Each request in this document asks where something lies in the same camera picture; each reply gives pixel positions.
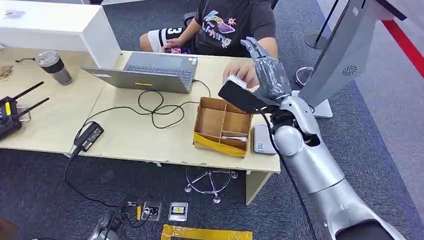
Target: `cup lid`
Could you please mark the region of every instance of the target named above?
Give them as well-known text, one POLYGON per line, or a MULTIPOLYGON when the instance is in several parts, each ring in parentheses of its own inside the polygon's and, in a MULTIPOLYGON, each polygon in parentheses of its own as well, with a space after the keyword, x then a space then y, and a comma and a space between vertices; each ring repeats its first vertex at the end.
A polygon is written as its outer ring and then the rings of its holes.
POLYGON ((40 67, 51 67, 59 61, 60 57, 56 51, 44 51, 35 58, 40 67))

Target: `gray floor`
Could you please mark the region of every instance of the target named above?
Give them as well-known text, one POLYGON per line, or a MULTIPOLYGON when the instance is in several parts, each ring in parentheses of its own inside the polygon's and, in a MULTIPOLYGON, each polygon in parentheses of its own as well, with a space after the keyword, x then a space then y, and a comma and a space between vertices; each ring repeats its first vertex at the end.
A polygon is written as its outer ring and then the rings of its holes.
MULTIPOLYGON (((318 3, 326 16, 334 0, 318 3)), ((346 3, 339 1, 331 28, 346 3)), ((422 9, 424 0, 414 4, 422 9)), ((424 13, 418 17, 424 19, 424 13)), ((424 53, 424 29, 410 19, 396 22, 424 53)), ((381 22, 375 26, 366 68, 355 82, 424 221, 424 79, 381 22)))
MULTIPOLYGON (((195 5, 186 0, 153 0, 111 5, 105 11, 121 48, 139 50, 140 32, 179 25, 182 14, 194 10, 195 5)), ((304 45, 302 38, 305 33, 317 31, 324 18, 315 0, 296 4, 280 0, 275 15, 280 60, 292 75, 299 67, 316 61, 319 52, 304 45)), ((363 200, 407 239, 424 239, 417 209, 357 85, 351 82, 330 103, 334 117, 319 123, 346 178, 363 200)), ((63 155, 0 149, 0 159, 0 216, 21 228, 18 239, 84 239, 106 210, 81 199, 64 184, 63 155)), ((178 166, 158 168, 141 162, 79 157, 70 169, 70 178, 82 191, 110 203, 117 203, 131 192, 143 200, 161 200, 165 206, 171 201, 190 203, 187 222, 167 221, 166 209, 161 221, 149 222, 139 231, 129 229, 132 239, 158 240, 163 224, 253 231, 256 240, 311 239, 284 172, 273 175, 248 207, 244 205, 243 172, 239 175, 224 191, 222 203, 215 205, 210 196, 183 191, 184 168, 178 166), (109 170, 115 177, 101 184, 101 175, 109 170)), ((317 226, 316 215, 303 196, 317 226)), ((321 236, 319 227, 315 230, 321 236)))

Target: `yellow tape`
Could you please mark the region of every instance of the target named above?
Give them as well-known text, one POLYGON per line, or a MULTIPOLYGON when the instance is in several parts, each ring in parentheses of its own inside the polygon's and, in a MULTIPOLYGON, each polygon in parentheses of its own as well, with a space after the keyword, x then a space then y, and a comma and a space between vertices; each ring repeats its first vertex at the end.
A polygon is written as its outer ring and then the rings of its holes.
POLYGON ((197 133, 194 133, 194 141, 210 149, 218 151, 222 154, 227 154, 227 155, 235 156, 235 157, 244 157, 246 155, 245 151, 238 149, 237 147, 228 146, 219 142, 209 140, 207 138, 200 136, 197 133))
POLYGON ((197 240, 252 240, 253 232, 163 225, 160 240, 171 240, 171 237, 197 240))
POLYGON ((150 84, 150 83, 140 83, 140 82, 136 82, 135 85, 153 86, 153 84, 150 84))
POLYGON ((9 102, 6 102, 6 104, 4 104, 4 106, 6 107, 6 116, 10 116, 12 114, 11 104, 9 102))
POLYGON ((142 206, 137 206, 137 220, 140 220, 142 218, 142 206))

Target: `silver laptop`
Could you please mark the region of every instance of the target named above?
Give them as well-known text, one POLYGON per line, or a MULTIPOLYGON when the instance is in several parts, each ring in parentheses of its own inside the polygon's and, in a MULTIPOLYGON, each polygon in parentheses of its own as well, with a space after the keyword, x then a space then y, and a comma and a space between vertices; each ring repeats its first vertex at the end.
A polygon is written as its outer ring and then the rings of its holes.
POLYGON ((190 93, 197 57, 133 52, 124 70, 81 67, 117 88, 190 93))

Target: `shorts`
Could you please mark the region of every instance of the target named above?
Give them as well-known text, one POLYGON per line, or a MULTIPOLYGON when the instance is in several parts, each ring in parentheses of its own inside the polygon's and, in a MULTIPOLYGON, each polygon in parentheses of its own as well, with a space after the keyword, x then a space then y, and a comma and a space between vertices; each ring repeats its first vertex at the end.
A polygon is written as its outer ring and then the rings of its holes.
MULTIPOLYGON (((148 41, 150 42, 151 49, 155 53, 162 53, 162 47, 167 40, 177 39, 181 34, 186 30, 185 27, 175 27, 175 28, 164 28, 161 30, 153 30, 148 32, 148 41)), ((183 48, 190 49, 191 43, 187 43, 183 48)))

